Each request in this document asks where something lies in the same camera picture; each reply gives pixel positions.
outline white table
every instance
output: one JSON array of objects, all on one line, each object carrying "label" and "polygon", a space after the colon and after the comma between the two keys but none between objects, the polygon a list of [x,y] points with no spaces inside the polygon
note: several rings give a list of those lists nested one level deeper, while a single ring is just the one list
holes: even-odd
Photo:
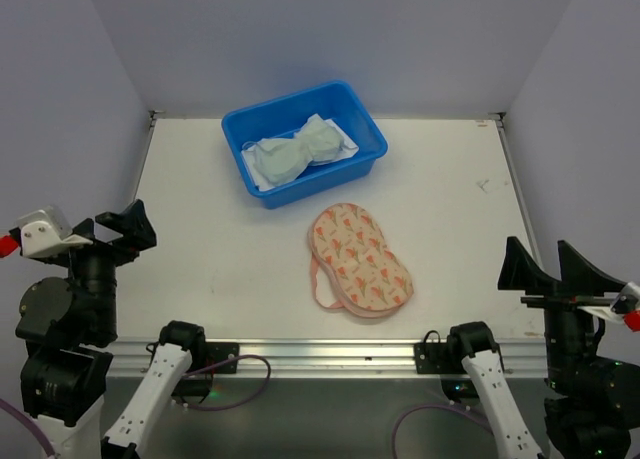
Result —
[{"label": "white table", "polygon": [[[445,337],[453,325],[483,320],[495,337],[533,343],[543,357],[540,341],[528,340],[541,337],[542,314],[496,289],[507,236],[530,247],[496,123],[376,122],[389,152],[369,176],[267,210],[246,191],[219,120],[160,119],[137,194],[158,247],[118,271],[118,328],[129,339],[115,347],[130,349],[179,319],[240,340],[245,352],[277,349],[292,367],[318,354],[324,365],[363,354],[389,364],[402,356],[406,365],[406,351],[393,351],[427,330]],[[411,272],[416,294],[397,314],[361,319],[313,301],[306,232],[337,202],[369,210]]]}]

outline blue plastic bin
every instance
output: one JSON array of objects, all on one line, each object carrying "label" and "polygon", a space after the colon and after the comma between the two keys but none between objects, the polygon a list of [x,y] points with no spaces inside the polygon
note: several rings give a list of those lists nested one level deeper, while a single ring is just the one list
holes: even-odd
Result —
[{"label": "blue plastic bin", "polygon": [[[296,180],[259,191],[242,159],[242,146],[268,137],[293,137],[313,114],[333,119],[360,150],[342,161],[308,167]],[[334,186],[366,176],[387,152],[387,141],[351,87],[333,81],[262,104],[230,112],[222,129],[247,190],[268,209],[289,204]]]}]

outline purple cable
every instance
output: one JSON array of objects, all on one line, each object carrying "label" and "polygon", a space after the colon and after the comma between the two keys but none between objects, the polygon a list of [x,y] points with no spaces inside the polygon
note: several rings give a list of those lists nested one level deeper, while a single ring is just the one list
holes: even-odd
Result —
[{"label": "purple cable", "polygon": [[422,404],[421,406],[415,406],[403,412],[398,418],[398,420],[396,421],[395,425],[393,426],[393,431],[391,432],[391,452],[393,454],[393,459],[398,459],[398,451],[396,449],[396,439],[397,439],[398,430],[400,429],[400,425],[402,424],[402,421],[404,421],[408,415],[413,414],[416,411],[422,411],[423,409],[438,409],[440,411],[453,412],[454,414],[458,414],[459,416],[469,419],[470,421],[482,427],[484,430],[486,430],[490,434],[493,434],[493,432],[491,431],[491,426],[489,425],[489,422],[486,419],[483,419],[483,416],[480,414],[471,414],[466,410],[464,410],[462,407],[456,407],[451,405]]},{"label": "purple cable", "polygon": [[267,388],[267,385],[269,384],[269,379],[271,378],[271,364],[269,364],[269,361],[267,361],[266,358],[262,356],[257,356],[255,354],[245,354],[243,356],[233,357],[231,359],[218,362],[211,366],[203,367],[202,369],[198,369],[197,371],[187,372],[186,374],[184,374],[183,377],[191,377],[191,376],[196,376],[198,374],[204,374],[205,372],[213,371],[219,367],[226,366],[227,364],[232,364],[234,362],[238,362],[243,359],[257,359],[258,361],[264,362],[267,366],[267,376],[264,378],[264,381],[262,382],[262,384],[260,385],[260,387],[256,392],[251,394],[249,397],[241,400],[240,402],[236,402],[234,404],[227,404],[226,406],[200,406],[198,404],[188,404],[187,407],[189,409],[194,409],[196,411],[205,411],[205,412],[228,411],[229,409],[243,406],[247,402],[252,401],[256,397],[258,397],[260,394],[262,394],[264,390]]},{"label": "purple cable", "polygon": [[56,451],[53,449],[51,442],[49,441],[49,439],[47,439],[47,436],[44,435],[44,432],[40,430],[40,428],[35,422],[33,422],[30,418],[25,416],[22,412],[20,412],[18,409],[13,407],[4,399],[0,399],[0,409],[3,409],[10,416],[13,416],[13,418],[16,421],[18,421],[20,424],[26,427],[27,430],[31,434],[33,434],[33,437],[36,438],[36,440],[42,446],[42,449],[44,449],[44,452],[47,454],[47,457],[56,457]]}]

